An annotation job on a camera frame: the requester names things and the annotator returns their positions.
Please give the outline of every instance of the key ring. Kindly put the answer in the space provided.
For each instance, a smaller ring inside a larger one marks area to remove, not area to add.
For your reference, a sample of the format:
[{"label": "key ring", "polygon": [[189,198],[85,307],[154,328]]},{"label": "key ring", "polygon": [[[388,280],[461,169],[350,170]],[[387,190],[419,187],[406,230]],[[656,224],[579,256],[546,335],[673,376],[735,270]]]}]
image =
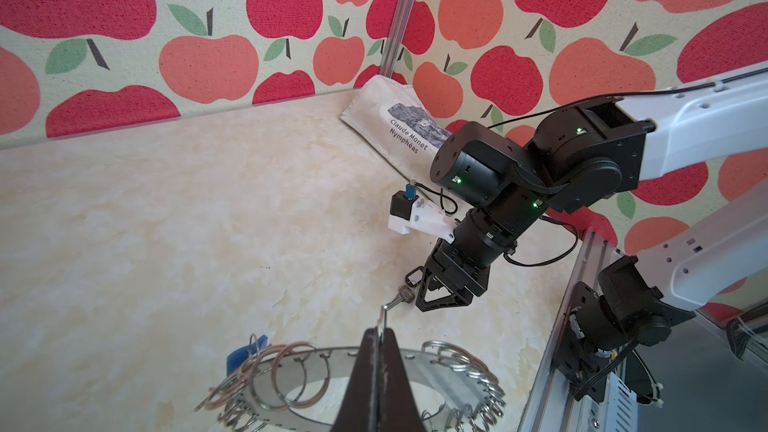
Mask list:
[{"label": "key ring", "polygon": [[302,385],[301,393],[296,396],[296,399],[291,400],[287,398],[286,396],[283,395],[282,392],[280,392],[280,389],[277,387],[277,369],[278,369],[277,366],[280,364],[280,361],[283,360],[283,357],[285,357],[286,354],[288,354],[288,352],[290,352],[291,350],[297,347],[310,347],[314,350],[318,349],[316,345],[311,344],[309,342],[294,342],[293,344],[288,345],[275,357],[274,362],[272,364],[271,379],[272,379],[272,387],[275,389],[275,394],[277,394],[277,397],[280,400],[282,400],[286,406],[290,406],[292,408],[297,408],[297,409],[304,409],[304,408],[310,408],[314,404],[317,404],[318,402],[320,402],[320,399],[322,398],[322,396],[326,394],[326,390],[328,390],[328,386],[331,382],[331,366],[328,363],[328,357],[324,354],[321,354],[320,356],[322,360],[326,362],[326,369],[328,370],[328,375],[322,381],[322,386],[320,387],[320,390],[317,392],[317,394],[315,394],[311,399],[299,401],[298,398],[301,397],[301,395],[304,392],[304,389],[306,388],[306,366],[304,365],[304,360],[307,360],[310,356],[308,355],[303,359],[294,358],[293,360],[300,362],[302,369],[304,369],[304,384]]},{"label": "key ring", "polygon": [[415,274],[418,271],[421,271],[422,278],[424,278],[424,266],[423,265],[419,265],[417,268],[414,268],[413,270],[408,272],[408,274],[406,274],[406,285],[408,285],[410,288],[416,288],[416,287],[418,287],[419,284],[422,283],[421,279],[419,279],[418,282],[413,282],[411,280],[411,275]]}]

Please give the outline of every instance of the apple stem print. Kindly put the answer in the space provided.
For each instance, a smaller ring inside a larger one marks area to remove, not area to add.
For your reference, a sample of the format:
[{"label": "apple stem print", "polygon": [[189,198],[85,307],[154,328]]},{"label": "apple stem print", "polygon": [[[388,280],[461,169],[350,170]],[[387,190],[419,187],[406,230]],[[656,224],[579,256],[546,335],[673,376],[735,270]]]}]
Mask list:
[{"label": "apple stem print", "polygon": [[350,19],[341,25],[339,19],[328,16],[328,25],[335,37],[324,39],[315,49],[312,66],[315,77],[327,86],[349,83],[366,58],[366,46],[360,37],[344,39]]},{"label": "apple stem print", "polygon": [[542,47],[549,52],[554,52],[555,32],[552,22],[544,20],[543,17],[540,18],[525,38],[530,39],[533,37],[533,34],[536,34],[536,30],[538,30],[538,39],[542,43]]},{"label": "apple stem print", "polygon": [[205,15],[206,21],[208,23],[208,37],[214,36],[214,9],[211,7],[208,12],[206,12]]},{"label": "apple stem print", "polygon": [[402,59],[402,62],[408,67],[408,70],[413,70],[413,56],[411,56],[411,53],[408,52],[407,48],[403,47],[400,49],[400,55],[398,55],[397,59]]},{"label": "apple stem print", "polygon": [[638,33],[638,31],[638,23],[635,22],[634,25],[632,25],[629,34],[627,34],[627,38],[625,38],[624,42],[621,43],[619,52],[624,52],[632,57],[646,56],[649,53],[662,50],[677,40],[677,37],[672,37],[671,35],[653,34],[632,42],[632,39],[634,38],[635,34]]},{"label": "apple stem print", "polygon": [[624,39],[624,42],[621,43],[621,47],[619,47],[619,52],[624,52],[624,49],[627,48],[627,46],[629,45],[629,42],[632,41],[632,39],[634,38],[635,34],[637,34],[639,30],[640,29],[638,28],[638,23],[635,22],[632,25],[632,28],[629,29],[629,33],[627,34],[627,37]]},{"label": "apple stem print", "polygon": [[247,94],[259,73],[259,54],[248,39],[238,35],[213,39],[213,9],[206,13],[207,26],[185,6],[168,4],[168,9],[193,34],[172,39],[160,52],[160,74],[168,87],[205,104]]},{"label": "apple stem print", "polygon": [[371,48],[368,49],[369,56],[372,56],[374,53],[381,52],[382,55],[384,55],[384,39],[379,39],[376,42],[371,45]]}]

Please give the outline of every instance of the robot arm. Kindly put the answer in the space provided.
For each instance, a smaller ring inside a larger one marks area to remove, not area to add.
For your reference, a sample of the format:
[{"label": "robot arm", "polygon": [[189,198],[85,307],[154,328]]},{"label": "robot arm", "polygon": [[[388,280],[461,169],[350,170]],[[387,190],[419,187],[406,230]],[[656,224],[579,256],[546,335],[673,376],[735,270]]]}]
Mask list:
[{"label": "robot arm", "polygon": [[[469,305],[473,296],[487,290],[492,262],[513,254],[517,237],[549,208],[573,213],[600,198],[633,190],[639,180],[768,147],[766,66],[762,62],[730,72],[730,77],[715,77],[714,83],[694,84],[696,90],[601,96],[566,106],[544,119],[525,147],[479,123],[465,125],[438,150],[430,177],[474,208],[453,230],[454,239],[439,239],[429,255],[418,308]],[[716,250],[731,247],[718,243],[723,245]],[[648,254],[640,266],[643,276],[670,283],[659,290],[670,293],[664,294],[670,304],[682,305],[686,299],[673,298],[672,282],[680,292],[690,289],[683,283],[698,279],[662,279],[660,274],[671,273],[669,267],[650,264]],[[728,285],[740,278],[716,276],[721,279],[712,282],[711,295],[692,298],[691,307],[721,290],[715,288],[720,282]],[[450,295],[427,302],[426,291],[440,287]]]}]

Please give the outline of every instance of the black cable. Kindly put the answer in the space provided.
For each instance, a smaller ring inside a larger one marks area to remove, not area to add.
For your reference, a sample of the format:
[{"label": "black cable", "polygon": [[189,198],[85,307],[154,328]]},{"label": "black cable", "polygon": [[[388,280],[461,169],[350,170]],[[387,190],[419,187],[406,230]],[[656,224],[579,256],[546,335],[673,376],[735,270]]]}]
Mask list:
[{"label": "black cable", "polygon": [[549,259],[547,261],[540,262],[539,264],[521,264],[520,262],[515,261],[506,252],[504,252],[504,254],[503,254],[504,255],[504,260],[506,260],[510,264],[514,264],[514,265],[517,265],[519,267],[541,267],[543,265],[554,264],[558,260],[560,260],[560,259],[564,258],[566,255],[570,254],[576,248],[576,245],[578,245],[578,229],[576,229],[576,226],[574,226],[572,224],[568,224],[566,222],[559,221],[556,218],[552,218],[552,217],[541,216],[539,218],[541,220],[545,221],[545,222],[549,222],[550,224],[555,224],[556,226],[564,226],[566,228],[572,229],[572,230],[570,230],[570,232],[571,232],[571,234],[573,234],[575,236],[575,240],[574,240],[574,244],[571,245],[571,248],[569,250],[567,250],[566,252],[558,255],[555,258],[551,258],[551,259]]},{"label": "black cable", "polygon": [[[648,367],[648,364],[645,363],[645,360],[640,356],[638,353],[638,350],[632,350],[632,354],[634,354],[635,358],[640,362],[640,365],[645,369],[645,373],[648,374],[648,380],[650,380],[650,388],[653,391],[653,395],[651,397],[648,397],[647,395],[640,395],[638,396],[638,402],[640,404],[648,405],[652,404],[653,402],[658,402],[661,400],[661,389],[658,387],[660,384],[656,381],[654,378],[654,375],[650,372],[650,368]],[[640,402],[641,398],[645,398],[648,402]]]},{"label": "black cable", "polygon": [[[719,82],[722,82],[722,83],[733,82],[735,80],[745,79],[747,77],[756,76],[756,75],[761,74],[763,72],[768,72],[768,67],[764,67],[763,69],[753,70],[752,72],[740,73],[737,76],[726,77],[725,79],[722,79]],[[605,94],[600,94],[599,96],[592,96],[592,97],[588,97],[586,99],[577,100],[575,102],[571,102],[571,103],[565,104],[564,106],[555,107],[553,109],[545,110],[543,112],[536,112],[535,114],[529,114],[527,116],[518,117],[516,119],[504,120],[502,122],[490,125],[490,126],[488,126],[488,128],[489,129],[493,129],[496,126],[502,126],[502,125],[508,124],[510,122],[516,122],[517,120],[530,119],[531,117],[542,116],[544,114],[549,114],[549,113],[552,113],[552,112],[556,112],[558,110],[567,109],[569,107],[575,106],[576,104],[578,104],[580,102],[584,102],[585,100],[599,99],[601,97],[668,96],[670,94],[675,94],[675,93],[690,92],[692,90],[706,89],[707,87],[712,87],[712,86],[716,86],[716,85],[718,85],[718,82],[707,82],[707,83],[699,84],[697,86],[684,87],[682,89],[646,90],[646,91],[642,91],[642,92],[605,93]]]},{"label": "black cable", "polygon": [[416,187],[419,187],[419,188],[423,188],[423,189],[424,189],[424,190],[426,190],[427,192],[431,192],[431,193],[433,193],[433,194],[435,194],[435,195],[437,195],[437,196],[440,196],[440,207],[442,207],[442,209],[443,209],[443,210],[446,210],[446,208],[445,208],[445,207],[443,207],[443,205],[442,205],[442,198],[443,198],[443,197],[445,197],[447,200],[449,200],[449,201],[453,202],[453,206],[454,206],[453,212],[448,212],[448,211],[446,210],[446,215],[447,215],[447,216],[452,216],[452,215],[456,214],[456,212],[458,212],[458,204],[456,203],[456,201],[455,201],[455,200],[453,200],[452,198],[450,198],[449,196],[447,196],[446,194],[444,194],[444,193],[442,192],[442,188],[440,188],[440,192],[437,192],[437,191],[435,191],[435,190],[432,190],[431,188],[429,188],[429,187],[425,186],[424,184],[422,184],[422,183],[420,183],[420,182],[417,182],[417,183],[416,183]]},{"label": "black cable", "polygon": [[584,380],[578,387],[576,387],[576,390],[574,390],[574,399],[581,400],[581,398],[586,395],[587,390],[594,387],[600,380],[605,379],[610,372],[613,372],[621,361],[625,360],[637,346],[638,340],[636,338],[632,339],[625,348],[621,349],[621,352],[616,355],[614,360],[611,360],[610,363],[600,369],[599,372],[589,379]]}]

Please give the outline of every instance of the metal ring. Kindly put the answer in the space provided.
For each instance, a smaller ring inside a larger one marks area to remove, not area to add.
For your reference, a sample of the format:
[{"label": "metal ring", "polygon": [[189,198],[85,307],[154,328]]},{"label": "metal ring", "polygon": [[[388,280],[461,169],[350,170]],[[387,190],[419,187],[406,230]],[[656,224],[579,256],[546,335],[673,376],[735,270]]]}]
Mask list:
[{"label": "metal ring", "polygon": [[490,395],[490,396],[488,396],[488,399],[489,399],[489,400],[490,400],[490,401],[491,401],[493,404],[495,404],[495,405],[496,405],[496,407],[498,407],[499,409],[502,409],[502,410],[503,410],[505,407],[507,407],[507,403],[506,403],[506,402],[504,402],[504,400],[502,400],[501,398],[498,398],[498,397],[496,397],[496,396],[494,396],[494,395]]},{"label": "metal ring", "polygon": [[422,271],[422,278],[424,278],[424,266],[419,265],[417,268],[414,268],[410,272],[406,274],[406,285],[408,285],[411,288],[417,287],[419,284],[422,283],[421,279],[418,280],[418,282],[411,282],[411,275],[413,275],[416,271]]},{"label": "metal ring", "polygon": [[249,427],[253,427],[254,424],[258,421],[259,421],[258,416],[252,415],[251,418],[246,422],[246,424],[239,429],[235,429],[235,432],[259,432],[259,430],[266,427],[266,422],[262,422],[261,424],[257,425],[256,428],[253,430],[248,430]]},{"label": "metal ring", "polygon": [[259,421],[259,418],[255,414],[251,414],[250,418],[247,422],[243,425],[243,427],[237,427],[234,429],[234,432],[246,432],[249,428],[253,427],[256,422]]},{"label": "metal ring", "polygon": [[[264,352],[258,355],[255,355],[256,358],[253,362],[253,365],[251,365],[251,370],[248,375],[248,391],[250,392],[251,397],[254,399],[254,402],[259,405],[259,407],[263,408],[264,410],[268,410],[270,412],[281,412],[283,410],[288,409],[288,404],[285,404],[283,402],[283,405],[269,405],[266,402],[264,402],[259,395],[256,393],[256,389],[254,388],[254,377],[256,376],[256,372],[259,371],[259,375],[264,375],[266,372],[270,370],[277,370],[278,368],[275,367],[275,362],[273,360],[272,365],[267,370],[259,370],[259,364],[261,364],[262,360],[267,355],[273,354],[274,352],[277,352],[278,350],[284,350],[285,348],[289,347],[288,345],[274,345],[271,347],[268,347],[264,349]],[[304,385],[306,385],[306,369],[304,369]]]},{"label": "metal ring", "polygon": [[225,427],[233,427],[237,425],[237,422],[240,421],[240,419],[248,412],[246,409],[240,410],[240,412],[234,417],[229,419],[227,422],[224,423]]},{"label": "metal ring", "polygon": [[232,374],[227,376],[224,380],[222,380],[221,383],[218,386],[216,386],[215,388],[208,389],[208,390],[210,390],[210,394],[208,394],[208,397],[203,399],[203,401],[200,402],[197,405],[196,408],[194,408],[195,411],[197,411],[197,410],[199,410],[199,409],[201,409],[203,407],[206,407],[208,410],[211,410],[211,408],[208,408],[207,405],[212,401],[212,399],[216,396],[216,394],[218,394],[222,390],[222,388],[224,388],[225,386],[227,388],[229,388],[231,386],[231,384],[229,383],[230,380],[236,380],[235,372],[233,372]]},{"label": "metal ring", "polygon": [[[456,418],[456,423],[451,426],[451,419]],[[449,428],[453,427],[456,432],[464,432],[464,425],[462,424],[462,412],[459,409],[451,409],[446,419],[446,426],[442,428],[443,432],[447,432]]]},{"label": "metal ring", "polygon": [[429,421],[429,432],[432,432],[435,429],[435,427],[432,426],[432,415],[429,413],[429,410],[424,409],[424,411],[422,412],[422,416],[420,417],[420,420],[422,423],[424,422],[424,420]]},{"label": "metal ring", "polygon": [[[280,361],[283,360],[283,357],[285,357],[288,352],[290,352],[291,350],[293,350],[294,348],[297,348],[297,347],[310,347],[310,348],[313,348],[315,350],[318,349],[318,347],[316,345],[311,344],[309,342],[294,342],[291,345],[288,345],[287,347],[285,347],[274,358],[274,362],[272,363],[272,375],[271,375],[272,387],[275,389],[275,394],[277,395],[277,397],[280,400],[282,400],[285,405],[288,405],[288,406],[290,406],[292,408],[297,408],[297,409],[310,408],[314,404],[317,404],[318,402],[320,402],[320,399],[322,399],[322,396],[326,394],[326,391],[328,390],[328,386],[329,386],[329,384],[331,382],[331,366],[328,363],[328,357],[321,355],[322,360],[324,360],[326,362],[326,369],[328,370],[328,375],[322,381],[322,386],[320,387],[320,390],[318,390],[317,394],[315,394],[311,399],[299,401],[299,400],[295,400],[295,399],[291,400],[291,399],[287,398],[286,396],[283,395],[282,392],[280,392],[280,389],[277,387],[277,369],[278,369],[277,366],[280,364]],[[306,359],[299,360],[299,362],[301,362],[302,368],[304,369],[304,385],[302,386],[302,393],[304,391],[304,387],[306,386],[306,367],[304,366],[304,360],[306,360]]]},{"label": "metal ring", "polygon": [[503,398],[506,395],[506,393],[504,392],[504,389],[500,388],[498,384],[486,384],[485,387],[486,387],[486,390],[491,395],[495,395],[496,398]]},{"label": "metal ring", "polygon": [[488,404],[483,404],[482,407],[480,407],[480,415],[483,416],[487,422],[489,422],[491,425],[496,425],[498,422],[496,420],[496,414],[493,413],[491,408],[488,406]]},{"label": "metal ring", "polygon": [[[450,351],[450,352],[452,352],[454,354],[463,355],[464,357],[467,358],[467,360],[470,360],[470,362],[471,362],[470,358],[472,357],[472,354],[470,354],[466,350],[460,348],[459,346],[454,345],[454,344],[449,344],[448,342],[444,342],[444,341],[427,341],[427,342],[424,342],[422,344],[422,352],[427,352],[428,348],[436,348],[438,350],[437,351],[437,355],[439,355],[441,357],[444,357],[442,355],[442,352],[444,350],[448,350],[448,351]],[[457,372],[461,372],[461,371],[467,370],[468,368],[469,368],[469,364],[466,364],[466,363],[464,363],[462,365],[451,366],[451,369],[453,369],[454,371],[457,371]]]},{"label": "metal ring", "polygon": [[488,407],[491,409],[491,412],[493,412],[496,415],[496,417],[498,417],[498,418],[504,417],[504,409],[500,408],[492,400],[488,401]]},{"label": "metal ring", "polygon": [[219,398],[216,400],[208,400],[205,408],[206,410],[215,410],[222,405],[226,404],[232,397],[237,395],[242,389],[245,383],[241,380],[233,382],[231,386],[224,390],[218,390]]},{"label": "metal ring", "polygon": [[485,418],[482,415],[480,418],[482,419],[483,428],[478,427],[478,425],[475,423],[475,418],[469,416],[469,425],[472,426],[472,432],[491,432],[491,427],[488,426],[488,422],[485,420]]}]

